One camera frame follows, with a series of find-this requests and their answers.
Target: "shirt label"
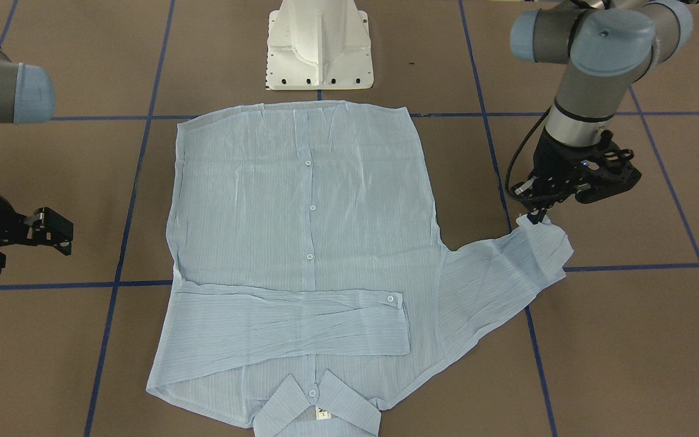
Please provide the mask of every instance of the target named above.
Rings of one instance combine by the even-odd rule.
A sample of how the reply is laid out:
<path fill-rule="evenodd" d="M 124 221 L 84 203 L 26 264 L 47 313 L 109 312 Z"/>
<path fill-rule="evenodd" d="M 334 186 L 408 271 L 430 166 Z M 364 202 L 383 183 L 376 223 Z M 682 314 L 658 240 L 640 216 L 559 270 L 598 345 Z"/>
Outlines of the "shirt label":
<path fill-rule="evenodd" d="M 333 416 L 330 414 L 330 412 L 327 412 L 326 410 L 323 410 L 322 408 L 318 407 L 317 405 L 314 406 L 317 412 L 317 420 L 321 421 L 323 419 L 330 419 Z"/>

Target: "light blue joint cap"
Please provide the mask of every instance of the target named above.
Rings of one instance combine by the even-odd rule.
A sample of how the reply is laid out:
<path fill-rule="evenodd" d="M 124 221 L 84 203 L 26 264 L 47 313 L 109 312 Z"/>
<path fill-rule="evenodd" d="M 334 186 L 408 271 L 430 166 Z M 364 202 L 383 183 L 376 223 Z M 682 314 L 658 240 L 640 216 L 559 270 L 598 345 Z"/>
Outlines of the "light blue joint cap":
<path fill-rule="evenodd" d="M 533 29 L 540 10 L 522 12 L 511 27 L 511 53 L 517 59 L 536 61 L 533 57 Z"/>
<path fill-rule="evenodd" d="M 19 64 L 12 122 L 24 124 L 49 121 L 53 117 L 55 106 L 56 95 L 50 75 L 41 67 Z"/>
<path fill-rule="evenodd" d="M 646 59 L 656 33 L 652 19 L 641 12 L 598 11 L 584 20 L 571 47 L 571 61 L 588 75 L 621 75 Z"/>
<path fill-rule="evenodd" d="M 674 50 L 674 55 L 676 55 L 683 45 L 687 44 L 689 36 L 692 34 L 692 28 L 694 27 L 692 23 L 692 13 L 689 12 L 689 8 L 687 8 L 685 4 L 678 2 L 678 0 L 654 0 L 653 2 L 646 3 L 646 5 L 653 5 L 654 3 L 666 6 L 674 13 L 676 19 L 679 21 L 679 44 L 677 44 L 676 50 Z"/>

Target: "light blue shirt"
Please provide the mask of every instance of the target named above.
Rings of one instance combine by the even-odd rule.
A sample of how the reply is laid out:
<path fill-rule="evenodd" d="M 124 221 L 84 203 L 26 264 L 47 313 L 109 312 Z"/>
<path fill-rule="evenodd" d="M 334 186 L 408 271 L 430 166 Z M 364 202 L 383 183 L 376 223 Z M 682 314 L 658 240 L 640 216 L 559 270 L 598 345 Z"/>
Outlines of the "light blue shirt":
<path fill-rule="evenodd" d="M 524 217 L 447 249 L 406 108 L 209 113 L 178 125 L 175 170 L 147 392 L 257 437 L 377 435 L 380 410 L 565 277 L 572 254 L 559 227 Z"/>

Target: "white metal bracket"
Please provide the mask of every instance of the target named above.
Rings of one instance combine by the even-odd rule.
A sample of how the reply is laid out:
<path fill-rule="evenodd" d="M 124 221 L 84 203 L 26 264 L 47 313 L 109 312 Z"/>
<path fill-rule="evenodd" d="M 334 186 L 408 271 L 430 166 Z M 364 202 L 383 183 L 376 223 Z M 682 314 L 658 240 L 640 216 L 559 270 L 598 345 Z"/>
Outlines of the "white metal bracket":
<path fill-rule="evenodd" d="M 269 14 L 267 89 L 374 85 L 368 15 L 353 0 L 283 0 Z"/>

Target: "striped shirt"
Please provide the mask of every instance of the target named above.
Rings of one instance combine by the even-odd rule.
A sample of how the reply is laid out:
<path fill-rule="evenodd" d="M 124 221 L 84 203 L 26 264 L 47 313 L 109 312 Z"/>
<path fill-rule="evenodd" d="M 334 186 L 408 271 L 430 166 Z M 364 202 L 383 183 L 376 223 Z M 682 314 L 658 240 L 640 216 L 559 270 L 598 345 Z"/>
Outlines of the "striped shirt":
<path fill-rule="evenodd" d="M 406 108 L 259 104 L 180 124 L 147 392 L 258 437 L 377 435 L 380 410 L 565 277 L 565 233 L 517 222 L 444 246 Z"/>

